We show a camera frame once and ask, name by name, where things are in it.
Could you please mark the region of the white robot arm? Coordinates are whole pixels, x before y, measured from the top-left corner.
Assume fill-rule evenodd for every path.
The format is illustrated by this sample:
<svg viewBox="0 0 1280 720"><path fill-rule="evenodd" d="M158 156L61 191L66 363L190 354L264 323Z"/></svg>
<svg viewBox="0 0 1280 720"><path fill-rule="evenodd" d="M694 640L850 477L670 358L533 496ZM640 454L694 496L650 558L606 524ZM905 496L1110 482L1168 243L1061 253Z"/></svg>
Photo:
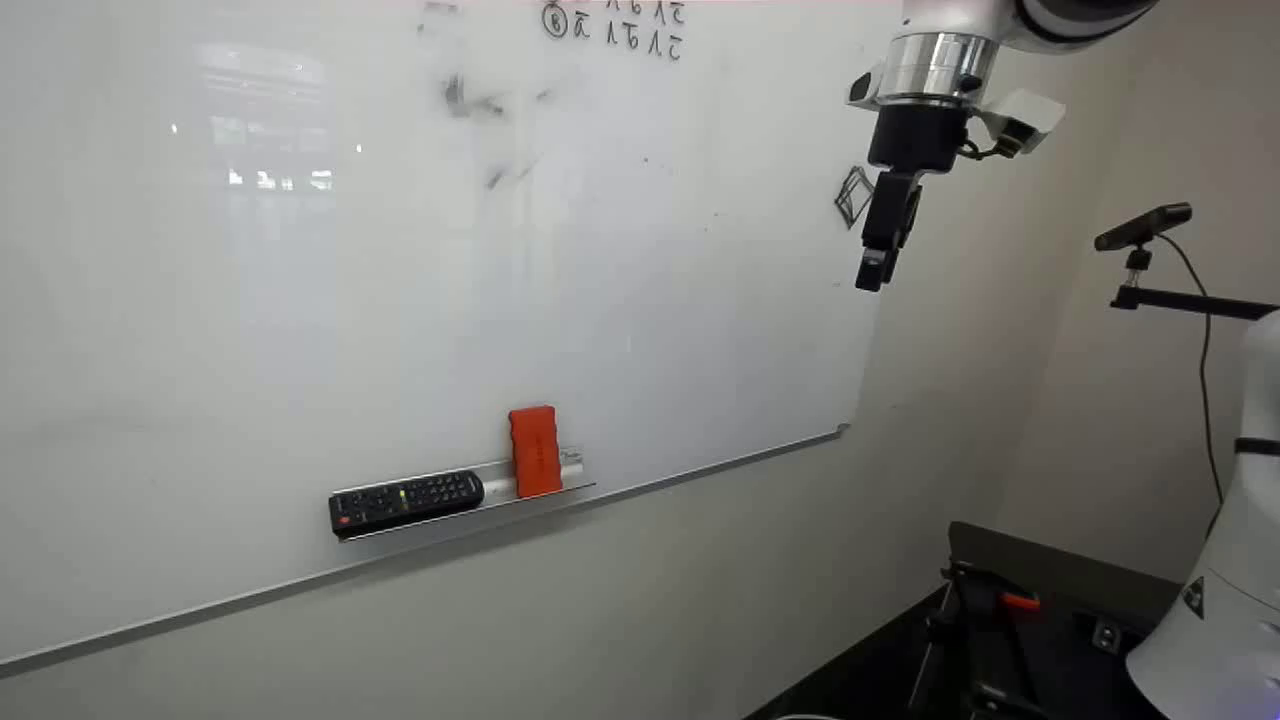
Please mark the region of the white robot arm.
<svg viewBox="0 0 1280 720"><path fill-rule="evenodd" d="M1061 337L1026 468L1072 478L1083 506L1187 564L1182 594L1123 656L1163 720L1280 720L1280 0L905 0L887 57L856 82L880 113L872 158L922 179L961 147L926 132L970 123L1005 46L1076 53L1142 32L1129 116L1106 158L1106 253L1168 247L1195 224L1258 292L1229 300L1175 265L1173 292L1135 266L1115 302L1142 323ZM1187 311L1231 343L1229 381L1173 383L1175 349L1148 311Z"/></svg>

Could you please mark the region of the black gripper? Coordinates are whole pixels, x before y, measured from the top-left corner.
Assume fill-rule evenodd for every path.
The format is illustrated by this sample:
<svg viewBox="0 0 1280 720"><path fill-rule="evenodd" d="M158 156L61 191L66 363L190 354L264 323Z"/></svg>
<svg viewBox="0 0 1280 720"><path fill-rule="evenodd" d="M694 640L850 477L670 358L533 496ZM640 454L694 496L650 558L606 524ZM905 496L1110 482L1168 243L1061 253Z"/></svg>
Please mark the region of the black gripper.
<svg viewBox="0 0 1280 720"><path fill-rule="evenodd" d="M947 170L961 156L970 116L961 109L930 109L930 105L887 105L876 116L870 158L887 169L866 216L866 257L856 266L856 285L876 292L893 275L896 253L905 253L915 208L922 208L922 176L896 170Z"/></svg>

